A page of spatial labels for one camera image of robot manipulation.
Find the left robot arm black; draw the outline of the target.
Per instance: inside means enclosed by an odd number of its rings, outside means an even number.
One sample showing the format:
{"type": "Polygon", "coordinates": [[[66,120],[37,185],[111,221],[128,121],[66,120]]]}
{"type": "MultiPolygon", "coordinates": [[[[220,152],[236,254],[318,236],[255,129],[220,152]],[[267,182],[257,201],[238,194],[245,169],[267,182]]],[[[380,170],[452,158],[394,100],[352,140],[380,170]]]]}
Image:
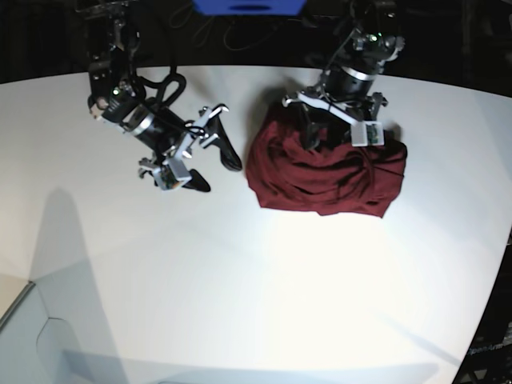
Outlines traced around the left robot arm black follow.
{"type": "Polygon", "coordinates": [[[370,90],[385,65],[405,46],[397,11],[395,1],[348,2],[343,19],[334,28],[340,43],[322,65],[316,83],[282,100],[284,107],[296,105],[300,111],[302,148],[318,147],[320,130],[329,126],[329,118],[348,125],[343,139],[352,146],[385,144],[378,112],[388,101],[381,92],[370,90]]]}

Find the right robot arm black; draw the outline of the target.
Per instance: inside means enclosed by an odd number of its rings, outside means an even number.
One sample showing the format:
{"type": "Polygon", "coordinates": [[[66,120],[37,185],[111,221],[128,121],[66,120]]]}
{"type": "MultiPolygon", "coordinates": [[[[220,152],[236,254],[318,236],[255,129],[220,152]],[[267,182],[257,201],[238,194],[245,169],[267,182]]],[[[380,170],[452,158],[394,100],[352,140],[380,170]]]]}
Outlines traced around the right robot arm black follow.
{"type": "Polygon", "coordinates": [[[207,180],[197,170],[186,168],[194,146],[215,146],[226,169],[242,170],[220,119],[228,111],[226,105],[205,106],[198,119],[185,121],[170,108],[186,88],[186,78],[176,65],[170,65],[160,82],[138,74],[140,33],[129,1],[77,1],[75,9],[86,23],[90,114],[150,149],[151,156],[138,163],[140,178],[151,176],[163,191],[210,192],[207,180]]]}

